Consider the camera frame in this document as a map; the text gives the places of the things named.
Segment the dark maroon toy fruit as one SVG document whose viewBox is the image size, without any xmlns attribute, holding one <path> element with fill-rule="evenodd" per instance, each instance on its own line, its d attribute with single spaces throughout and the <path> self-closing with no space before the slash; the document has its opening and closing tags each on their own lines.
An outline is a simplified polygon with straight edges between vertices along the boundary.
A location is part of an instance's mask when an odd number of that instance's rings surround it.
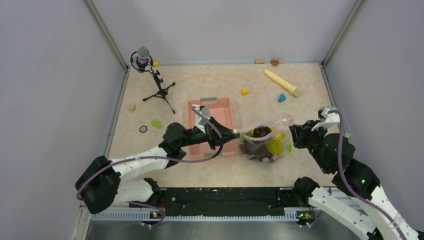
<svg viewBox="0 0 424 240">
<path fill-rule="evenodd" d="M 250 161 L 256 162 L 272 162 L 273 154 L 267 150 L 265 144 L 250 143 L 244 141 L 239 145 L 239 151 Z"/>
</svg>

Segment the pink plastic basket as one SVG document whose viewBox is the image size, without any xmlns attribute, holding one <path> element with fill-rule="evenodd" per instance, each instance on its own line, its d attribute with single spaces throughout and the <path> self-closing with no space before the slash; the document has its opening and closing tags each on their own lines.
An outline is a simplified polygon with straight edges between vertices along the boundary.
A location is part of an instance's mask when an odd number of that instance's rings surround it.
<svg viewBox="0 0 424 240">
<path fill-rule="evenodd" d="M 215 120 L 229 128 L 235 128 L 235 121 L 231 100 L 228 97 L 205 97 L 190 100 L 187 104 L 187 113 L 184 116 L 185 126 L 192 128 L 196 123 L 196 114 L 192 111 L 192 105 L 205 106 L 210 111 L 210 116 Z M 210 149 L 208 143 L 191 145 L 188 147 L 188 154 L 193 160 L 201 160 L 213 156 L 215 150 Z"/>
</svg>

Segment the clear zip top bag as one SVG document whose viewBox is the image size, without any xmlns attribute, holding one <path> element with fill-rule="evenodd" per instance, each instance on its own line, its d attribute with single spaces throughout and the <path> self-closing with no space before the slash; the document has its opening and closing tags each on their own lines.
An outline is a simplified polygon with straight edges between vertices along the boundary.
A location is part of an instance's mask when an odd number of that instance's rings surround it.
<svg viewBox="0 0 424 240">
<path fill-rule="evenodd" d="M 237 129 L 239 134 L 238 153 L 248 161 L 273 163 L 290 154 L 293 139 L 290 127 L 294 118 L 280 114 L 268 120 Z"/>
</svg>

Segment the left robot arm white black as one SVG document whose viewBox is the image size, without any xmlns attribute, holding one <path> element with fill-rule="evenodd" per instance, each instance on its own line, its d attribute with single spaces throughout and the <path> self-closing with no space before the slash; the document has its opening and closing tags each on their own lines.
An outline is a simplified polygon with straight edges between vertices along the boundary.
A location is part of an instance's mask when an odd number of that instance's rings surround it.
<svg viewBox="0 0 424 240">
<path fill-rule="evenodd" d="M 104 155 L 95 158 L 75 183 L 76 198 L 83 201 L 91 214 L 98 214 L 111 205 L 121 202 L 142 202 L 154 207 L 160 202 L 160 193 L 145 180 L 139 189 L 124 189 L 125 182 L 155 170 L 171 168 L 187 163 L 184 147 L 207 143 L 217 157 L 226 143 L 240 138 L 237 130 L 229 129 L 213 117 L 207 119 L 203 128 L 185 128 L 173 122 L 166 128 L 163 141 L 142 153 L 118 159 Z"/>
</svg>

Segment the dark purple toy fruit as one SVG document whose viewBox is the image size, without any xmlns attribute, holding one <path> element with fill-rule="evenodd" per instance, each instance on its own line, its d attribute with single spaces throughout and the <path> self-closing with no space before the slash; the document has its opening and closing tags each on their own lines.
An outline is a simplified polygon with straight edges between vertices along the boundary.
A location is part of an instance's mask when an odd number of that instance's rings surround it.
<svg viewBox="0 0 424 240">
<path fill-rule="evenodd" d="M 262 138 L 271 133 L 273 130 L 268 126 L 258 126 L 252 131 L 253 138 Z"/>
</svg>

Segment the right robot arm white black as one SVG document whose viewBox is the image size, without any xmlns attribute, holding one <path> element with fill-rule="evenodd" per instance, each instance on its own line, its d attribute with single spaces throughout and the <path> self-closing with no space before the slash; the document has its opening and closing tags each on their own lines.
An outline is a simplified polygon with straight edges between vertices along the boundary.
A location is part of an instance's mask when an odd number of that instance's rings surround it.
<svg viewBox="0 0 424 240">
<path fill-rule="evenodd" d="M 366 164 L 354 159 L 355 147 L 342 132 L 328 133 L 320 120 L 290 126 L 293 145 L 307 149 L 324 174 L 333 174 L 335 187 L 354 200 L 359 212 L 332 196 L 309 177 L 298 178 L 293 200 L 321 209 L 361 240 L 422 240 L 389 201 L 380 179 Z"/>
</svg>

